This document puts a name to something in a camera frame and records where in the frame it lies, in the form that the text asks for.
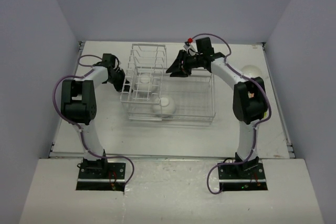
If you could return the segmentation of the white bowl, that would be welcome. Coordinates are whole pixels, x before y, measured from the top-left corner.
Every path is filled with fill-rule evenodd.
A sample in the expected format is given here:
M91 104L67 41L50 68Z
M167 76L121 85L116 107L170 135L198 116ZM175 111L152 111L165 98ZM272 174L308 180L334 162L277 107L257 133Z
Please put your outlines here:
M254 65L245 65L241 68L241 72L244 76L249 78L262 77L262 71L260 68Z
M159 87L157 78L154 78L148 73L143 73L137 76L135 82L135 89L140 95L150 95L154 93Z
M152 112L161 118L169 118L176 111L175 100L170 97L163 95L161 97L154 97L152 104Z

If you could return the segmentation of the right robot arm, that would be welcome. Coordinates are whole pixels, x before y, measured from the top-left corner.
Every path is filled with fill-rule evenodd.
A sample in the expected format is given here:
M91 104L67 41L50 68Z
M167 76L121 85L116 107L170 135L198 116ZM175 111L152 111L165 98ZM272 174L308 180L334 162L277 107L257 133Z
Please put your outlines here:
M228 63L228 56L215 52L211 34L202 33L189 38L178 52L166 73L170 77L189 77L192 70L204 68L223 80L233 91L233 113L239 121L239 144L234 162L223 162L226 173L246 178L257 167L257 137L259 125L271 117L270 103L261 77L248 77Z

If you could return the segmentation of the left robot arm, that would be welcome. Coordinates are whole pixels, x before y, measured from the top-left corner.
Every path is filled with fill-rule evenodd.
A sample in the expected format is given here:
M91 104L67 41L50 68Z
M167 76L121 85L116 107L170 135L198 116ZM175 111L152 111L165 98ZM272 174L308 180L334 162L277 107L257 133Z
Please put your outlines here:
M117 56L103 54L83 76L68 75L58 80L55 85L61 87L61 95L60 105L53 101L54 108L63 120L77 130L83 147L79 179L108 178L116 182L124 177L124 164L113 165L108 161L110 157L102 147L94 121L97 114L96 88L110 83L116 91L122 91L126 78L119 65Z

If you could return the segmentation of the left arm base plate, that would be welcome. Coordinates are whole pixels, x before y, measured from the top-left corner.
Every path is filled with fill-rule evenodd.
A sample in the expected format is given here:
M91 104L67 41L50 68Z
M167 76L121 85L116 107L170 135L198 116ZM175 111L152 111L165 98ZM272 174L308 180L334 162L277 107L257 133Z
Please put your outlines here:
M103 166L81 163L77 166L79 173L76 190L124 192L126 163L107 162Z

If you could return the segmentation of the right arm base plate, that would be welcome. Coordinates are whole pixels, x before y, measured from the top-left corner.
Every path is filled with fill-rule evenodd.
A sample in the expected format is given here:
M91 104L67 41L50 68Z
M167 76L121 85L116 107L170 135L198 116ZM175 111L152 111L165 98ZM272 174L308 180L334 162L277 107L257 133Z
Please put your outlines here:
M266 175L262 162L257 166L242 170L237 165L231 165L233 159L225 159L229 165L218 168L219 189L226 191L264 191L268 190Z

